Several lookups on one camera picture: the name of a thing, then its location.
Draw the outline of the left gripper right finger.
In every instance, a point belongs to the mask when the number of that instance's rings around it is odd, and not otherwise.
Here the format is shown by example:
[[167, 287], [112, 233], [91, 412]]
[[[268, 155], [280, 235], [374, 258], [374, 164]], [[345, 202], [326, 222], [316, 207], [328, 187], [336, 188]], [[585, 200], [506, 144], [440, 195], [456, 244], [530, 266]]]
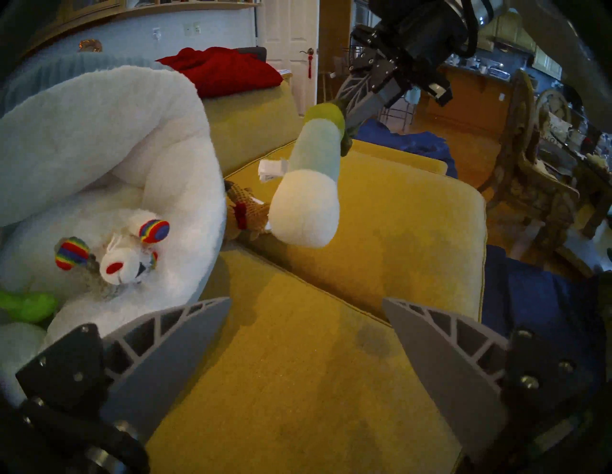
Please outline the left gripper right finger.
[[461, 314], [385, 298], [403, 350], [466, 462], [555, 462], [578, 434], [591, 373], [518, 326], [508, 338]]

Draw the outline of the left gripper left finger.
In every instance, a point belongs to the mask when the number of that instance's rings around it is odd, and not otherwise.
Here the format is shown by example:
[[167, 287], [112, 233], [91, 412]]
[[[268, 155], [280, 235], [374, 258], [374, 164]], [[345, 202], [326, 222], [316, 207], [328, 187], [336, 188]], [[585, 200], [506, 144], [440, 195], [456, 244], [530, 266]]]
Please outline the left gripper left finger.
[[149, 440], [168, 414], [225, 323], [231, 298], [144, 314], [101, 337], [84, 323], [16, 372], [26, 397], [55, 410], [89, 408], [104, 422], [124, 421]]

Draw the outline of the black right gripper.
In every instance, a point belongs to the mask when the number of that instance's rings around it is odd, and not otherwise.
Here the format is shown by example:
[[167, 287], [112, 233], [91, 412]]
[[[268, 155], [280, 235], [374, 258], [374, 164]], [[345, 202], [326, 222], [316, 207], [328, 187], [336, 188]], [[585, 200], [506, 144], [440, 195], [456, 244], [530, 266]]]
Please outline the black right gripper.
[[471, 1], [370, 1], [375, 26], [355, 25], [351, 38], [362, 52], [335, 96], [346, 133], [390, 108], [417, 87], [439, 106], [452, 99], [439, 72], [453, 54], [471, 53]]

